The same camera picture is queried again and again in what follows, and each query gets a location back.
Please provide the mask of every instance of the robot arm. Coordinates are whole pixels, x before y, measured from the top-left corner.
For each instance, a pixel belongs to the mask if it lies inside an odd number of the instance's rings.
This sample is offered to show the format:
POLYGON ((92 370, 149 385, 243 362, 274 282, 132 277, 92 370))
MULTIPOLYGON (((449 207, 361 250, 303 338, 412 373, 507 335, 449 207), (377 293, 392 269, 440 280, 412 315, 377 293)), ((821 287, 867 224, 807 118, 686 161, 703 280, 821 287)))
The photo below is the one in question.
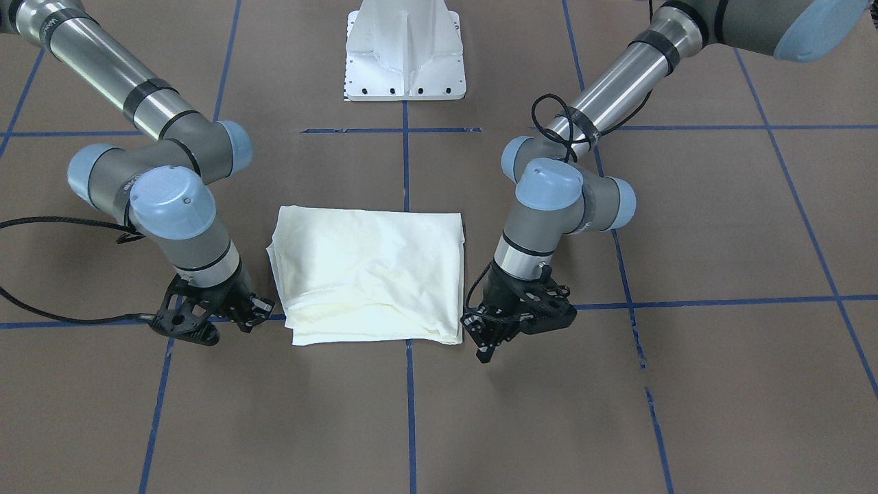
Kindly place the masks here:
POLYGON ((74 192, 120 224, 159 244, 174 265, 149 325, 162 335, 215 345, 208 318, 234 320, 250 332, 274 303, 253 293, 247 270, 207 190, 252 159, 247 133, 231 121, 211 123, 91 18, 79 0, 0 0, 0 33, 45 47, 113 103, 156 143, 124 151, 93 144, 68 168, 74 192), (171 305, 174 295, 183 298, 171 305))
POLYGON ((479 348, 479 360, 490 361, 494 349, 519 332, 569 326, 576 316, 567 301, 570 291, 551 278, 550 261, 560 237, 617 229, 634 215, 637 201, 627 183, 598 177, 568 163, 570 157, 575 162, 576 155, 587 153, 682 59, 708 44, 810 62, 845 38, 867 4, 868 0, 666 2, 649 28, 563 115, 539 135, 513 139, 501 165, 516 183, 516 201, 486 268, 482 302, 474 310, 464 307, 461 317, 479 348))

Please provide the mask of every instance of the white cloth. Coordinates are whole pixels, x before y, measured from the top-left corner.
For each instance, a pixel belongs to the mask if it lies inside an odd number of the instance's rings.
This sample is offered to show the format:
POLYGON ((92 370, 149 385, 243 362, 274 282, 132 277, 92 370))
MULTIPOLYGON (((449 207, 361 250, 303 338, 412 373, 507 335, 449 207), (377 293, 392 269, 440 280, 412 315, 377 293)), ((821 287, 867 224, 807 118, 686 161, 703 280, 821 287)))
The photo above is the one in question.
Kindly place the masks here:
POLYGON ((463 341, 460 214, 281 207, 266 250, 294 345, 463 341))

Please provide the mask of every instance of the blue joint cap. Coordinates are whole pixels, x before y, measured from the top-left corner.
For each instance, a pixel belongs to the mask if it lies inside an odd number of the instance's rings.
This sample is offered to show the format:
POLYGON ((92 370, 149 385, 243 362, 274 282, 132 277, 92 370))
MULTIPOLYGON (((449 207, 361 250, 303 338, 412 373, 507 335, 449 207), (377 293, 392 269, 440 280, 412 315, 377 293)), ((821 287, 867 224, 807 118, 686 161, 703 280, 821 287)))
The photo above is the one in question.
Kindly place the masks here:
POLYGON ((95 167, 97 160, 110 149, 118 149, 109 144, 91 144, 79 150, 73 158, 70 159, 70 165, 67 167, 67 183, 70 188, 85 202, 97 208, 95 203, 91 202, 89 194, 89 178, 91 178, 91 170, 95 167))
POLYGON ((500 167, 503 169, 503 175, 509 177, 513 183, 515 182, 515 157, 518 156, 518 150, 522 148, 522 145, 531 139, 533 137, 527 135, 516 137, 503 148, 503 154, 500 156, 500 167))
POLYGON ((537 158, 528 163, 515 188, 524 206, 539 211, 558 211, 582 197, 582 174, 567 163, 537 158))
POLYGON ((620 229, 634 218, 634 213, 637 211, 637 196, 634 194, 634 189, 631 185, 621 178, 608 178, 612 179, 615 182, 615 186, 619 188, 619 211, 615 214, 613 224, 602 231, 620 229))
POLYGON ((129 200, 141 230, 168 240, 201 235, 217 213, 201 177, 183 166, 147 171, 132 185, 129 200))
POLYGON ((860 20, 870 0, 815 0, 783 34, 774 58, 813 62, 828 54, 860 20))
POLYGON ((253 161, 253 142, 241 125, 231 120, 219 120, 217 123, 226 129, 228 140, 232 143, 232 171, 228 174, 231 177, 250 166, 253 161))

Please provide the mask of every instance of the white plastic base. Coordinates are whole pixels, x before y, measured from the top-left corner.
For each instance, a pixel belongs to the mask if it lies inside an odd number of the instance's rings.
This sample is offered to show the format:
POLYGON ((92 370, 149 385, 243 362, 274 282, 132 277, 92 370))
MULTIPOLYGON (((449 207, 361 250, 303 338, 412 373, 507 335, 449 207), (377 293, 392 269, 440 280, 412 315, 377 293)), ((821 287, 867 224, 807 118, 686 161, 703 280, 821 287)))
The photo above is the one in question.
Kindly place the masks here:
POLYGON ((460 99, 466 93, 460 16, 444 0, 363 0, 348 15, 344 98, 460 99))

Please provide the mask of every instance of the folded towel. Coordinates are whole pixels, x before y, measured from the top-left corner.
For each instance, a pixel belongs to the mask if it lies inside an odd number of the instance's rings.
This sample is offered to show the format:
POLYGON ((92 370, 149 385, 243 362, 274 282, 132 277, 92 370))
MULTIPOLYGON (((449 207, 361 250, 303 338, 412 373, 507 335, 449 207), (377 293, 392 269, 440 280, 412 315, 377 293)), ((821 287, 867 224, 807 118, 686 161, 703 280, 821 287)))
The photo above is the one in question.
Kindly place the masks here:
POLYGON ((266 250, 294 345, 463 341, 460 214, 281 207, 266 250))

